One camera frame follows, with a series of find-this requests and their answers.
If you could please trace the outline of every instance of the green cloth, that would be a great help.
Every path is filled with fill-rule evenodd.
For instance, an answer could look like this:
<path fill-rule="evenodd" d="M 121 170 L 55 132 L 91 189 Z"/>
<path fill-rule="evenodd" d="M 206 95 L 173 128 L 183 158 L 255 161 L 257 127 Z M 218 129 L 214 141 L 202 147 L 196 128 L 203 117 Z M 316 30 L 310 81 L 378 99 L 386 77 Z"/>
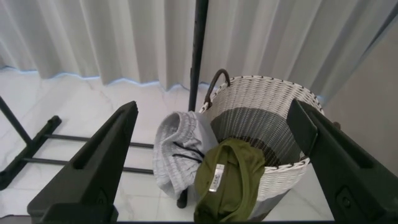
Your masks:
<path fill-rule="evenodd" d="M 223 164 L 224 171 L 216 192 L 211 192 L 217 164 Z M 200 201 L 195 208 L 194 221 L 246 221 L 256 203 L 264 166 L 262 151 L 242 140 L 226 139 L 210 149 L 195 177 Z"/>

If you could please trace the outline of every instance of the white tag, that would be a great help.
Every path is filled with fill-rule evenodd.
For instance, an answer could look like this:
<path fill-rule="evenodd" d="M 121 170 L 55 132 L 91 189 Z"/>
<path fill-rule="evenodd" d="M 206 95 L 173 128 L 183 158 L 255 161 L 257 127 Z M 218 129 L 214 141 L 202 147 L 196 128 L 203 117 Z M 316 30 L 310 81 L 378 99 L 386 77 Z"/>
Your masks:
<path fill-rule="evenodd" d="M 221 178 L 223 176 L 224 172 L 224 165 L 223 164 L 217 164 L 216 166 L 216 171 L 214 173 L 213 181 L 211 181 L 211 185 L 209 188 L 210 192 L 216 192 L 218 189 L 218 186 L 220 186 Z"/>

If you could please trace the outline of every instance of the basket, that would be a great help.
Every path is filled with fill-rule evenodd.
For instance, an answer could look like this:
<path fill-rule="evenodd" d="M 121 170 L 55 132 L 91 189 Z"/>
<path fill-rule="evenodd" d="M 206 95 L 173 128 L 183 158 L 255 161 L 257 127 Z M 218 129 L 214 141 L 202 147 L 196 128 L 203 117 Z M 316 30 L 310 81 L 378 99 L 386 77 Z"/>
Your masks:
<path fill-rule="evenodd" d="M 221 74 L 225 75 L 226 82 L 210 97 Z M 227 71 L 220 69 L 199 111 L 211 121 L 219 142 L 238 138 L 263 151 L 266 167 L 260 180 L 257 202 L 290 190 L 310 162 L 286 124 L 287 112 L 294 98 L 312 105 L 323 114 L 317 97 L 301 85 L 262 76 L 230 79 Z"/>

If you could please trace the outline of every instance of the beige wall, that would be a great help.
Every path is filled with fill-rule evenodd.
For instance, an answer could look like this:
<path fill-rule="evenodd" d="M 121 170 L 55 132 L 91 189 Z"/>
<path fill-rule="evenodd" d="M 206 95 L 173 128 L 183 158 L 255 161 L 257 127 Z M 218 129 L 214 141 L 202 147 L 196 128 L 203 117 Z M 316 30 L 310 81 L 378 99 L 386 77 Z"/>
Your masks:
<path fill-rule="evenodd" d="M 326 116 L 398 176 L 398 21 L 329 101 Z"/>

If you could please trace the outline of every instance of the basket handle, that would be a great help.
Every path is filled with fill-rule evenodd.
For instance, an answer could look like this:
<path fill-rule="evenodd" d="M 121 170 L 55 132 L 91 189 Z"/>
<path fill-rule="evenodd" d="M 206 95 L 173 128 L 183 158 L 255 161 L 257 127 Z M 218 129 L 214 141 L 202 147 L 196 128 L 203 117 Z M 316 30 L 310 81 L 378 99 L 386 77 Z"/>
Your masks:
<path fill-rule="evenodd" d="M 216 72 L 216 74 L 214 75 L 213 80 L 211 81 L 210 86 L 209 86 L 209 89 L 207 90 L 207 94 L 206 94 L 206 96 L 205 96 L 205 103 L 208 103 L 208 108 L 210 108 L 210 107 L 213 105 L 213 103 L 212 103 L 211 100 L 210 100 L 210 95 L 211 95 L 211 92 L 212 92 L 213 89 L 214 89 L 214 86 L 216 85 L 216 82 L 217 82 L 218 78 L 220 77 L 220 75 L 221 75 L 222 73 L 224 73 L 225 81 L 226 81 L 227 86 L 229 87 L 229 86 L 231 85 L 231 81 L 229 80 L 229 74 L 228 74 L 228 72 L 227 72 L 225 69 L 223 69 L 223 68 L 221 68 L 220 70 L 218 70 L 218 71 Z"/>

